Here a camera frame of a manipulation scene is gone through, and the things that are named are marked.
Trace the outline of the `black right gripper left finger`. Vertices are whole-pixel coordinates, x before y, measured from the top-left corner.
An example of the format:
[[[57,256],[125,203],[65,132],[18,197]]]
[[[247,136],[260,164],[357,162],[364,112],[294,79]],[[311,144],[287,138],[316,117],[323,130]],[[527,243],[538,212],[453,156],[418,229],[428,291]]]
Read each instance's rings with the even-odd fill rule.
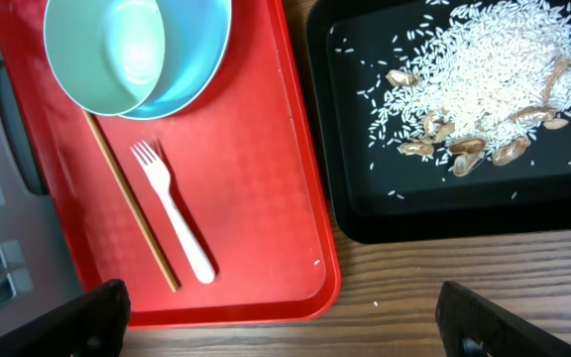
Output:
[[[0,336],[0,357],[119,357],[130,314],[126,284],[113,279]]]

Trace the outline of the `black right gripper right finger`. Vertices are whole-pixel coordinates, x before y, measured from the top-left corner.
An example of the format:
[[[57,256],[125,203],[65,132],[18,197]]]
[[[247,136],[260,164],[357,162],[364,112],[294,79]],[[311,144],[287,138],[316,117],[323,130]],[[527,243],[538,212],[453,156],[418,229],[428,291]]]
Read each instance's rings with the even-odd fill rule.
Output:
[[[571,344],[452,281],[435,320],[447,357],[571,357]]]

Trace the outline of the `wooden chopstick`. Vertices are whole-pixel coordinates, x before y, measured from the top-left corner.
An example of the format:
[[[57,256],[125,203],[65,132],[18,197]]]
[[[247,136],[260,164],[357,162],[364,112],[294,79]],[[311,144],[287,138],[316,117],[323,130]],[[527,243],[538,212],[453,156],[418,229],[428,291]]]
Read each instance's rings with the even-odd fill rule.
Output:
[[[168,286],[170,287],[171,291],[173,293],[177,292],[180,288],[180,284],[177,280],[177,278],[175,277],[174,273],[171,270],[171,267],[168,263],[168,260],[166,258],[166,256],[163,253],[163,250],[161,249],[160,245],[158,244],[157,239],[155,238],[150,225],[146,219],[146,217],[144,216],[144,214],[142,213],[139,203],[137,201],[137,199],[135,198],[132,189],[130,187],[130,185],[128,184],[128,182],[126,181],[126,179],[123,176],[123,171],[120,167],[120,165],[117,163],[113,152],[111,150],[111,148],[109,147],[109,145],[107,144],[106,140],[105,140],[105,136],[102,133],[101,129],[98,126],[97,120],[94,118],[94,116],[92,114],[90,114],[88,111],[86,111],[85,109],[81,110],[84,118],[85,118],[85,122],[88,125],[93,138],[96,142],[96,144],[98,145],[100,152],[112,174],[112,177],[114,178],[114,180],[116,181],[144,239],[147,242],[147,245],[152,253],[152,255],[154,256],[154,259],[159,267],[159,269],[161,270]]]

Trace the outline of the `white plastic fork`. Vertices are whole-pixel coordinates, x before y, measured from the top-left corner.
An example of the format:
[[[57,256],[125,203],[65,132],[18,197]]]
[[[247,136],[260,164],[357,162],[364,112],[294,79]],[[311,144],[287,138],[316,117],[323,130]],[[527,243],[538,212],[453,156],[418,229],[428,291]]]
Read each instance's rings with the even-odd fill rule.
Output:
[[[171,196],[170,170],[154,149],[144,141],[134,144],[131,151],[158,195],[195,277],[205,285],[212,284],[216,278],[215,269]]]

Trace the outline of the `mint green cup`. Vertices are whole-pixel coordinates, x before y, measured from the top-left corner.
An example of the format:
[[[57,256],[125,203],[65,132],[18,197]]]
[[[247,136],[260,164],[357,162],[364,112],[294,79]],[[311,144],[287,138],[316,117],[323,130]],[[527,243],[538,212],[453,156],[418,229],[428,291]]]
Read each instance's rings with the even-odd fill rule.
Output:
[[[58,84],[88,112],[125,114],[158,84],[166,34],[155,0],[49,0],[43,32]]]

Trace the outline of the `light blue bowl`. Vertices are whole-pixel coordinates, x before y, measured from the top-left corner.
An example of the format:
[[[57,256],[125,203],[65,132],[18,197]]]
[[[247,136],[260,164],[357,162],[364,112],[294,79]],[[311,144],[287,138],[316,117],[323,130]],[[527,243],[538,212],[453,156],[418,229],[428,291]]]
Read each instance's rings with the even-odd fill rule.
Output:
[[[170,116],[193,102],[215,76],[231,35],[231,0],[159,0],[158,5],[164,65],[151,95],[123,115],[132,120]]]

